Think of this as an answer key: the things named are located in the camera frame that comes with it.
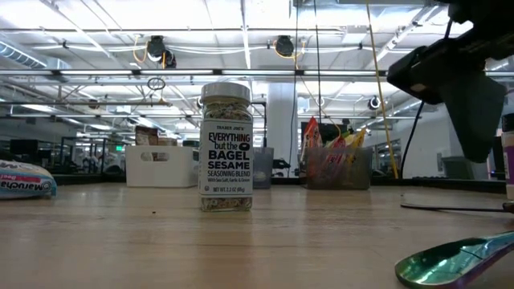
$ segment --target ceiling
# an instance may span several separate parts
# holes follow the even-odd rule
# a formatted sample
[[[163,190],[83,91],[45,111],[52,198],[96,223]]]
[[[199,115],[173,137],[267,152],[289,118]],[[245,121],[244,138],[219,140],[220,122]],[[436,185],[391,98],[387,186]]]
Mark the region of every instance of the ceiling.
[[[289,35],[299,48],[298,69],[373,70],[365,1],[349,2],[352,4],[317,0],[314,13],[312,0],[299,1],[298,6],[288,0],[58,0],[54,1],[54,8],[49,0],[3,0],[0,3],[0,42],[4,39],[35,58],[61,59],[72,69],[156,69],[159,64],[148,57],[139,63],[133,54],[142,59],[145,42],[150,36],[163,35],[165,44],[177,60],[177,69],[292,70],[294,59],[280,58],[273,47],[279,35]],[[430,45],[442,38],[449,20],[447,8],[434,6],[430,1],[370,0],[370,3],[380,70],[387,70],[413,48]],[[455,24],[451,36],[470,28],[470,23]],[[0,69],[27,67],[0,57]],[[139,80],[133,77],[91,79],[87,76],[71,79],[70,83],[52,83],[44,77],[18,75],[10,76],[7,83],[3,77],[0,82],[6,85],[7,91],[1,97],[14,100],[16,96],[16,100],[24,101],[57,99],[57,84],[62,86],[61,97],[69,94],[66,101],[75,102],[91,99],[135,102],[141,101],[143,94],[150,93],[143,84],[147,80],[145,77]],[[95,80],[115,84],[93,85]],[[195,109],[201,84],[223,80],[251,86],[254,98],[265,101],[270,82],[292,83],[293,78],[224,79],[210,75],[195,76],[196,83],[191,82],[189,76],[166,77],[165,80],[167,87],[161,93],[155,93],[152,101],[162,97],[173,106],[141,104],[131,110],[140,114],[195,114],[198,113]],[[12,92],[13,86],[30,87],[34,93],[9,95],[7,92]],[[386,82],[381,83],[381,88],[388,113],[409,107],[414,101]],[[309,77],[304,82],[298,79],[297,91],[299,97],[309,99],[310,91],[317,98],[317,79]],[[373,78],[322,79],[320,91],[324,97],[324,110],[329,115],[371,116],[377,113],[367,106],[367,101],[378,95]],[[310,109],[303,114],[316,115],[317,104],[314,100],[309,101]],[[59,109],[75,114],[98,114],[88,107]],[[260,109],[254,108],[253,112],[258,115]],[[100,110],[112,113],[105,108]],[[415,107],[410,106],[402,111],[402,115],[411,115],[413,110]],[[151,121],[171,131],[179,131],[181,126],[193,133],[197,131],[190,122],[176,118]],[[360,125],[363,120],[355,122]],[[255,123],[263,125],[261,120]]]

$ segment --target white column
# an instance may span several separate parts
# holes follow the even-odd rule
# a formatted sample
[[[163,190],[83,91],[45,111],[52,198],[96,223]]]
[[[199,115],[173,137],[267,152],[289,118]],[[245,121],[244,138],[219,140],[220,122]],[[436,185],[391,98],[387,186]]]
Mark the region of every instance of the white column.
[[[283,158],[291,165],[289,177],[298,168],[298,113],[293,83],[270,83],[267,91],[267,147],[275,149],[274,159]],[[288,171],[282,172],[288,177]]]

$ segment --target table surface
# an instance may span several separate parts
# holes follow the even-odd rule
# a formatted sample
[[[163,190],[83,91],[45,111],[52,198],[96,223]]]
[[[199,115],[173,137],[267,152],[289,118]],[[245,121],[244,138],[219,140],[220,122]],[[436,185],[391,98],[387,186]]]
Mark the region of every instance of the table surface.
[[[203,213],[195,189],[72,185],[0,201],[1,288],[402,288],[394,264],[461,238],[514,230],[503,195],[373,187],[255,191],[250,213]],[[470,288],[510,288],[514,254]]]

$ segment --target white storage bin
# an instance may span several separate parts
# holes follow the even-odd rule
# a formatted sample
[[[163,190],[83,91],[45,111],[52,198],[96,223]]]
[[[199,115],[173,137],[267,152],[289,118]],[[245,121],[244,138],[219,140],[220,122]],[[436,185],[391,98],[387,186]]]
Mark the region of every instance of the white storage bin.
[[[187,188],[198,185],[194,148],[138,145],[125,150],[127,186]]]

